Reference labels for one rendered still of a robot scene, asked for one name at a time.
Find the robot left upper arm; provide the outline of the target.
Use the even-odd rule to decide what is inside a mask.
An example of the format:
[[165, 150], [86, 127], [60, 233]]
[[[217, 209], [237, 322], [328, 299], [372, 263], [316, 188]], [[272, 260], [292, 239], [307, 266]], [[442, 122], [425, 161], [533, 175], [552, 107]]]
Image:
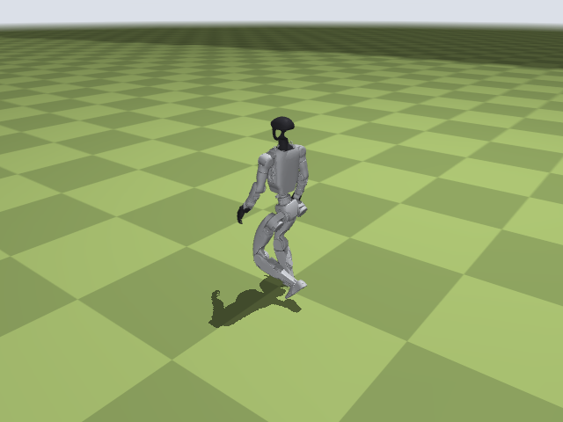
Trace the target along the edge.
[[257, 189], [255, 193], [264, 193], [266, 191], [266, 180], [267, 180], [267, 175], [269, 172], [269, 168], [273, 166], [274, 164], [274, 158], [275, 158], [275, 153], [273, 152], [267, 152], [264, 154], [261, 154], [259, 159], [258, 159], [258, 171], [257, 171]]

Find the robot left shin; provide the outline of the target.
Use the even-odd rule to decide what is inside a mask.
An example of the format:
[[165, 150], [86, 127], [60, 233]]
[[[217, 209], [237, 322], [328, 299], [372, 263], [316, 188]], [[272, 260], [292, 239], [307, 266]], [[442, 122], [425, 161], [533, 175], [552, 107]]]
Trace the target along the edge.
[[[289, 285], [291, 287], [293, 287], [296, 284], [295, 281], [297, 280], [294, 277], [292, 277], [289, 273], [287, 273], [274, 258], [266, 259], [262, 255], [257, 253], [254, 255], [253, 260], [259, 269], [271, 275], [272, 277], [281, 280], [287, 284], [290, 283]], [[293, 284], [293, 286], [291, 284]]]

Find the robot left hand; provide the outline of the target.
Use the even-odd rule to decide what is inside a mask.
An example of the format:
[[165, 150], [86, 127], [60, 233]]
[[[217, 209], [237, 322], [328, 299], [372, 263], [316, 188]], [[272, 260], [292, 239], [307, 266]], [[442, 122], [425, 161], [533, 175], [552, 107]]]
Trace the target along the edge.
[[243, 224], [241, 219], [242, 219], [242, 217], [244, 216], [244, 214], [245, 214], [245, 213], [248, 213], [250, 210], [251, 210], [250, 208], [246, 208], [246, 209], [244, 210], [244, 209], [243, 209], [243, 205], [242, 205], [241, 207], [239, 207], [237, 217], [238, 217], [238, 222], [239, 222], [240, 224]]

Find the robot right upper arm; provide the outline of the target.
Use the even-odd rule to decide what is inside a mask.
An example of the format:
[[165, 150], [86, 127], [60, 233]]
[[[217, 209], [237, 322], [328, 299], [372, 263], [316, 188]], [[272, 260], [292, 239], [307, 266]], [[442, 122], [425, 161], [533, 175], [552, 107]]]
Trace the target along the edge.
[[298, 172], [298, 181], [304, 181], [309, 177], [309, 172], [308, 172], [308, 167], [307, 167], [307, 161], [306, 161], [306, 148], [302, 145], [297, 145], [295, 144], [298, 148], [299, 148], [299, 152], [300, 152], [300, 158], [299, 158], [299, 172]]

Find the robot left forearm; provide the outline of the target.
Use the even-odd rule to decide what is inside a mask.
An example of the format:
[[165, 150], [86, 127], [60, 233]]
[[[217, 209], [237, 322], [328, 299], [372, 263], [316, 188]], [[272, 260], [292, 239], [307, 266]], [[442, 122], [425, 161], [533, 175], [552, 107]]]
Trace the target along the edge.
[[259, 193], [255, 193], [257, 189], [257, 185], [256, 183], [252, 184], [252, 189], [249, 192], [249, 196], [246, 199], [246, 201], [243, 203], [243, 209], [245, 210], [246, 208], [250, 208], [252, 210], [252, 208], [254, 207], [254, 204], [256, 203], [257, 199], [260, 197]]

